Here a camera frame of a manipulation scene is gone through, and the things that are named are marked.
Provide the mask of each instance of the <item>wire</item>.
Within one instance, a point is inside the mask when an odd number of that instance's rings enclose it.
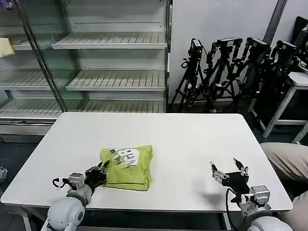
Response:
[[[202,45],[202,47],[203,47],[203,50],[204,50],[204,52],[205,52],[205,54],[206,54],[206,56],[207,56],[207,52],[206,52],[206,50],[205,50],[205,48],[204,48],[204,46]]]
[[[227,209],[227,217],[228,217],[228,220],[229,220],[229,223],[231,225],[231,227],[235,230],[235,231],[239,231],[235,225],[233,224],[232,220],[231,220],[231,217],[230,217],[230,212],[229,212],[229,205],[228,205],[228,195],[229,195],[229,191],[232,191],[232,193],[234,193],[233,190],[231,190],[230,188],[227,189],[226,191],[226,209]]]

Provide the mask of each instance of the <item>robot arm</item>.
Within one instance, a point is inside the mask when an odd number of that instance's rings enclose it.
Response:
[[[284,222],[272,217],[271,207],[268,205],[270,199],[270,191],[266,186],[248,187],[248,167],[244,167],[242,163],[233,159],[235,165],[240,172],[223,173],[218,171],[213,162],[212,177],[223,186],[227,186],[235,194],[231,200],[236,203],[244,218],[244,223],[249,227],[248,231],[292,231],[292,229]],[[230,224],[237,230],[232,221]]]
[[[103,167],[102,163],[91,167],[83,174],[73,173],[68,178],[63,178],[62,185],[58,185],[59,178],[52,181],[57,188],[63,188],[66,184],[70,186],[65,198],[55,201],[49,208],[47,220],[44,223],[42,231],[75,231],[81,224],[85,207],[89,204],[91,196],[96,187],[104,184],[107,180],[105,172],[109,162]]]

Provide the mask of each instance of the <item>shelf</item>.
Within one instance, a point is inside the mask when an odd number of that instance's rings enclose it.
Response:
[[[79,112],[164,113],[163,101],[89,100]]]
[[[66,100],[68,108],[76,108],[79,101]],[[62,113],[54,99],[12,99],[0,108],[0,118],[56,119]]]
[[[54,49],[164,49],[164,32],[73,33],[53,43]]]
[[[15,51],[29,51],[32,50],[30,42],[26,36],[12,36],[10,37],[12,47]],[[37,35],[37,43],[41,50],[51,47],[51,37],[47,35]]]
[[[52,70],[54,83],[63,88],[71,70]],[[0,90],[50,90],[41,70],[0,70]]]
[[[165,71],[82,70],[67,90],[164,91]]]

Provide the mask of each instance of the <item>white table frame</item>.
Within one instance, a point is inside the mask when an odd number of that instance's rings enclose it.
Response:
[[[279,119],[281,115],[283,114],[284,110],[286,109],[287,105],[291,101],[292,97],[294,96],[295,92],[297,90],[308,90],[308,86],[300,86],[299,84],[296,84],[292,78],[291,79],[291,87],[287,91],[285,97],[283,98],[281,104],[279,105],[276,113],[271,118],[269,124],[267,126],[264,125],[264,123],[260,120],[260,125],[263,129],[263,137],[267,138],[271,131],[273,130],[275,125],[305,125],[308,121],[307,120],[290,120],[290,119]],[[256,99],[253,99],[248,107],[248,112],[251,112],[252,115],[257,118],[257,113],[254,110]]]

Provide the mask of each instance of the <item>khaki pants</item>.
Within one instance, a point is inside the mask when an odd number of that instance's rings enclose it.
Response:
[[[262,143],[261,147],[281,180],[308,184],[308,147],[292,143]],[[296,197],[293,205],[279,218],[293,231],[308,231],[308,192]]]

